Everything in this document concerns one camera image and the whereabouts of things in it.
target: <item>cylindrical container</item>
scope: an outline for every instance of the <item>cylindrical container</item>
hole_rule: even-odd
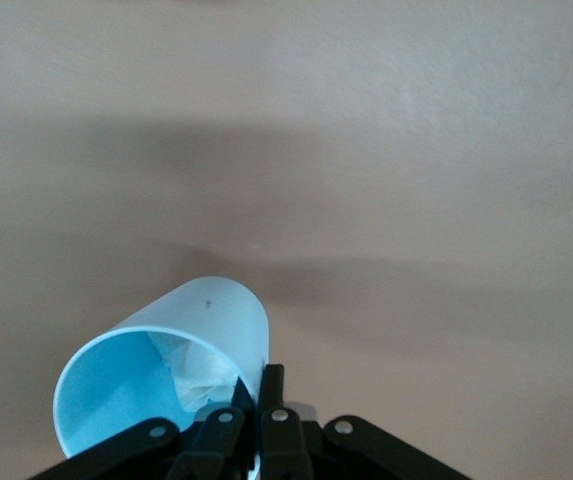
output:
[[[70,359],[53,402],[55,431],[67,457],[147,418],[165,417],[180,429],[193,422],[195,413],[182,407],[171,369],[149,334],[179,337],[216,354],[257,401],[268,363],[266,312],[239,283],[198,278],[91,340]]]

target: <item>crumpled paper inside cup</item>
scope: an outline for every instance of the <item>crumpled paper inside cup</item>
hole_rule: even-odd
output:
[[[170,368],[184,410],[196,412],[209,403],[231,399],[238,373],[230,362],[185,338],[156,332],[148,336]]]

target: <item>screw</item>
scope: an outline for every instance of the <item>screw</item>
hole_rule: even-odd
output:
[[[217,420],[219,420],[222,423],[231,422],[233,420],[233,414],[230,412],[220,413],[219,417],[217,417]]]
[[[274,410],[273,413],[271,413],[270,418],[276,422],[285,422],[288,420],[288,412],[282,409]]]
[[[353,425],[346,420],[340,420],[335,424],[335,431],[342,435],[349,435],[353,433]]]
[[[164,427],[163,425],[160,425],[158,427],[154,427],[151,429],[150,432],[148,432],[148,436],[152,437],[152,438],[158,438],[161,437],[162,435],[164,435],[166,433],[166,427]]]

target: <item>beige surface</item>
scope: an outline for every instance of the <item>beige surface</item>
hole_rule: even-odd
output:
[[[573,478],[573,2],[0,2],[0,479],[88,339],[264,301],[287,395]]]

